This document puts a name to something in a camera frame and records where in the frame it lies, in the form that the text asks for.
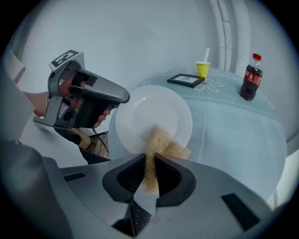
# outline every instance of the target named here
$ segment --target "table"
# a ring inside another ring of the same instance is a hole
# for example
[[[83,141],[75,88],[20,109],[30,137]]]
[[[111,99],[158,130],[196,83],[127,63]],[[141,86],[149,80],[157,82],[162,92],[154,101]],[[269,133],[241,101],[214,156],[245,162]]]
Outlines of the table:
[[[205,82],[194,89],[167,83],[179,73],[196,75],[196,69],[170,70],[128,91],[155,84],[178,93],[193,119],[188,160],[223,170],[267,200],[281,177],[286,158],[285,132],[274,105],[261,91],[257,91],[254,100],[244,100],[239,95],[243,79],[233,73],[210,69]],[[116,113],[117,110],[109,124],[112,160],[130,155],[117,136]]]

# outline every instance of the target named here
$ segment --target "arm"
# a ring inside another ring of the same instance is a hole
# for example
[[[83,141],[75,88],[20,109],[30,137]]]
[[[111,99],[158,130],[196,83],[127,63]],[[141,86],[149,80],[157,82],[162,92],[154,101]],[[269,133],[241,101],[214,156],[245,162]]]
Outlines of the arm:
[[[30,100],[30,102],[34,105],[34,113],[38,117],[42,117],[45,115],[46,112],[46,101],[48,97],[48,92],[42,92],[42,93],[27,93],[23,92],[26,97]]]

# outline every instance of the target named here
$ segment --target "yellow sponge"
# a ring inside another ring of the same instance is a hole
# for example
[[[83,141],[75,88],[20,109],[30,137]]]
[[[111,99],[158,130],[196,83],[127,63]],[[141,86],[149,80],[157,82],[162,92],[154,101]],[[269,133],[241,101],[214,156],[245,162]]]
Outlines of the yellow sponge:
[[[154,162],[155,155],[164,154],[186,159],[190,155],[190,151],[172,140],[171,136],[166,130],[158,127],[149,134],[145,154],[145,173],[142,184],[145,186],[147,193],[159,194],[159,186],[156,179],[156,167]]]

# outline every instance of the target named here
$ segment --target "red bottle cap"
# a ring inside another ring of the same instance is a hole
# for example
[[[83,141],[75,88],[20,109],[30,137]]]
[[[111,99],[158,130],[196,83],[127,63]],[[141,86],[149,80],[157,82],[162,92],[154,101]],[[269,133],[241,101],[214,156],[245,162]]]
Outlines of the red bottle cap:
[[[253,59],[256,59],[256,60],[258,60],[258,61],[261,61],[261,60],[262,60],[262,57],[261,57],[259,54],[255,54],[255,53],[252,55],[252,58],[253,58]]]

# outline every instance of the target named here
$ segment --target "bottle label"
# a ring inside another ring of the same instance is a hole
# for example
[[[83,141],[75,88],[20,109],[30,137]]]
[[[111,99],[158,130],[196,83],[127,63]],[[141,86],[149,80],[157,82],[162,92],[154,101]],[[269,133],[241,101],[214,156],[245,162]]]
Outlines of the bottle label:
[[[244,79],[249,81],[252,84],[259,86],[261,83],[262,77],[247,70],[247,71],[245,71]]]

